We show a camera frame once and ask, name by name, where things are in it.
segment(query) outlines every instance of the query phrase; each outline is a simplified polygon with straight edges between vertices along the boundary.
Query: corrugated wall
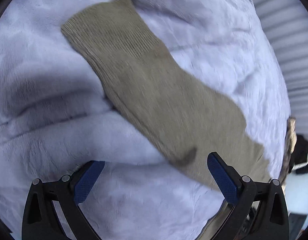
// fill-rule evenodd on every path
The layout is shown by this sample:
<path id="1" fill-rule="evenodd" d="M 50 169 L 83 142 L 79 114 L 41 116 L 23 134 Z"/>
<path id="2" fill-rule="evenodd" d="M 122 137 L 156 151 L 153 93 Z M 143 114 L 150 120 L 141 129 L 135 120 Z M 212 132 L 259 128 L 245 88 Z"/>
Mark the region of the corrugated wall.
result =
<path id="1" fill-rule="evenodd" d="M 308 139 L 308 12 L 299 0 L 253 0 L 283 72 L 296 132 Z"/>

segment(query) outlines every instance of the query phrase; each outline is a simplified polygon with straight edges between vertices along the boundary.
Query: white ribbed panel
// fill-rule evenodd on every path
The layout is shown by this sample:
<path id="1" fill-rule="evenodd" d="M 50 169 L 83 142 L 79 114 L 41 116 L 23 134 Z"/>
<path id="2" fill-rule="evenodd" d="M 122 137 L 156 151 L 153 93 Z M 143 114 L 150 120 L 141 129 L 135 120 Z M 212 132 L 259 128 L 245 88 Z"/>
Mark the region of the white ribbed panel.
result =
<path id="1" fill-rule="evenodd" d="M 308 12 L 299 0 L 253 0 L 283 72 L 296 132 L 308 138 Z"/>

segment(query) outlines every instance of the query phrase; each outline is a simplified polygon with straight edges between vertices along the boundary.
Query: blue gripper pad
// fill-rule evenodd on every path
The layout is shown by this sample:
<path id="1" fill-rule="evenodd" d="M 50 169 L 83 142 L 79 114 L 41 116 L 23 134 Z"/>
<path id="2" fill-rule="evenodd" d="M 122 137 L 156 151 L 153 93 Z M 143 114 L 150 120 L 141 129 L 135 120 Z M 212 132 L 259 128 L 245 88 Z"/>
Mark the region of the blue gripper pad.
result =
<path id="1" fill-rule="evenodd" d="M 209 154 L 207 157 L 207 166 L 220 191 L 225 197 L 225 200 L 230 204 L 236 205 L 238 203 L 237 187 L 222 165 L 212 154 Z"/>
<path id="2" fill-rule="evenodd" d="M 94 161 L 74 186 L 74 202 L 76 205 L 86 200 L 97 178 L 104 169 L 105 162 Z"/>

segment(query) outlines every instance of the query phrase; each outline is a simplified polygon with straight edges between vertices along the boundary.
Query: round metal bolt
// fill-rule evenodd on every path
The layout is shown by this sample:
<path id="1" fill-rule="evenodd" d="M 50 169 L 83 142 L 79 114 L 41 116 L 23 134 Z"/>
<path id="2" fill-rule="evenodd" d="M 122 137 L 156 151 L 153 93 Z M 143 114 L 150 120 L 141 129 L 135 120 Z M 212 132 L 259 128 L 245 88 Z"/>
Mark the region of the round metal bolt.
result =
<path id="1" fill-rule="evenodd" d="M 70 176 L 68 176 L 68 175 L 64 175 L 63 177 L 62 177 L 62 181 L 64 181 L 64 182 L 67 182 L 67 181 L 69 181 L 70 180 Z"/>
<path id="2" fill-rule="evenodd" d="M 244 182 L 250 182 L 250 177 L 248 177 L 248 176 L 243 176 L 243 181 Z"/>
<path id="3" fill-rule="evenodd" d="M 32 181 L 32 184 L 33 185 L 37 185 L 39 183 L 39 179 L 34 179 L 33 181 Z"/>
<path id="4" fill-rule="evenodd" d="M 278 179 L 273 179 L 273 183 L 275 186 L 279 186 L 279 180 Z"/>

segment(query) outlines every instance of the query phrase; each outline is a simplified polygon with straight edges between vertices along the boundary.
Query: white fleece surface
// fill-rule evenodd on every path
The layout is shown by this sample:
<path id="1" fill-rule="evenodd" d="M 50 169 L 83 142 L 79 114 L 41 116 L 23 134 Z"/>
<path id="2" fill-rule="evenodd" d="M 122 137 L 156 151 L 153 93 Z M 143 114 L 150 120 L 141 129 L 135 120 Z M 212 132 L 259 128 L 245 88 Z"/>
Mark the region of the white fleece surface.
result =
<path id="1" fill-rule="evenodd" d="M 20 235 L 34 178 L 58 180 L 75 165 L 105 160 L 80 204 L 103 240 L 193 240 L 222 194 L 167 164 L 112 108 L 61 34 L 74 13 L 104 1 L 13 0 L 0 20 L 0 217 Z M 241 108 L 247 134 L 264 145 L 278 177 L 289 100 L 251 1 L 133 2 L 181 68 Z"/>

